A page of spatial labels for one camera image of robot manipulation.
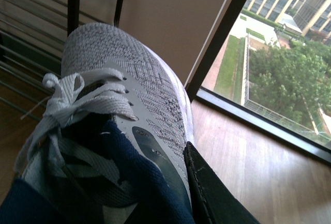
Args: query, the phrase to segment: window frame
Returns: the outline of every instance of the window frame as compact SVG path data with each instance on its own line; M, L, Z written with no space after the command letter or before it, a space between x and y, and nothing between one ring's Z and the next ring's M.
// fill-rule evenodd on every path
M331 150L297 134L285 127L279 126L262 116L240 106L222 96L217 95L201 85L209 72L218 52L226 40L230 30L240 15L246 0L231 0L223 18L216 28L212 39L206 48L199 66L196 68L193 77L186 86L190 101L194 99L201 101L213 109L260 131L276 141L292 147L306 155L314 157L328 165L331 165Z

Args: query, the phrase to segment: wall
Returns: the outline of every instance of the wall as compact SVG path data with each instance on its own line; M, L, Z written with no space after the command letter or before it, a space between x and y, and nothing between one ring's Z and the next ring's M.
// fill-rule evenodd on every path
M185 83L199 64L205 41L212 37L208 34L213 23L225 12L226 8L218 17L223 2L124 0L119 26L160 55Z
M46 16L56 23L65 26L66 19L56 15L49 10L32 4L28 0L15 0L19 4L33 9L35 12ZM51 1L39 0L43 3L66 13L66 8ZM124 0L123 11L120 20L120 28L149 46L158 53L173 70L183 83L188 79L192 68L198 65L196 61L202 57L209 40L213 34L213 24L220 22L225 8L220 9L225 0ZM92 14L103 22L112 23L116 0L81 0L81 10ZM39 17L22 10L13 4L4 3L1 7L8 13L23 18L30 25L36 26L57 39L65 40L66 31L53 24L47 23ZM3 27L9 32L61 56L62 45L52 39L44 37L39 33L26 28L24 25L4 18L18 28L27 30L32 36L47 41L56 46L54 50L32 38L31 36L18 31L10 26ZM90 22L87 18L80 18L81 21Z

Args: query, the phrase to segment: black leather strap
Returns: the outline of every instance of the black leather strap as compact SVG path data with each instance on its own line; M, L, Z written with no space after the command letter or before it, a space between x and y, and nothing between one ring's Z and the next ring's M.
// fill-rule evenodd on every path
M187 143L184 155L196 224L259 223L233 197L192 143Z

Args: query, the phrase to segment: shoe tongue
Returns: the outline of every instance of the shoe tongue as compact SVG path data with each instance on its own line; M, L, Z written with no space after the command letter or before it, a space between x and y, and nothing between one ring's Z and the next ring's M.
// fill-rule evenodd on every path
M77 142L106 159L111 159L110 155L104 152L104 147L100 140L102 128L111 118L112 115L109 114L90 113L81 121L63 128L61 133L63 138Z

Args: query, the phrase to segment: blue fabric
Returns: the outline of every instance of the blue fabric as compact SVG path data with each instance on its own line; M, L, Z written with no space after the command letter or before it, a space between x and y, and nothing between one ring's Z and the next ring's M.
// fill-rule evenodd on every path
M22 179L16 179L0 207L1 224L67 223L59 212Z
M169 188L161 171L138 153L116 123L108 121L102 132L105 149L151 214L159 218L160 223L193 224L192 215Z

